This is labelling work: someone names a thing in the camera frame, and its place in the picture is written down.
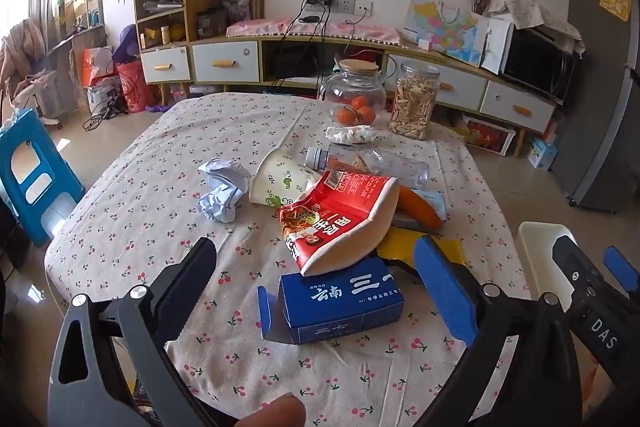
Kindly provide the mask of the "person's left hand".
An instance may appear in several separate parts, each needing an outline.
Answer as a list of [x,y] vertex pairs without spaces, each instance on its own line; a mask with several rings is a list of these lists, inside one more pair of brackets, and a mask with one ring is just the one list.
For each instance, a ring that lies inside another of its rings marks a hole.
[[292,393],[281,395],[253,414],[241,418],[236,427],[304,427],[306,407]]

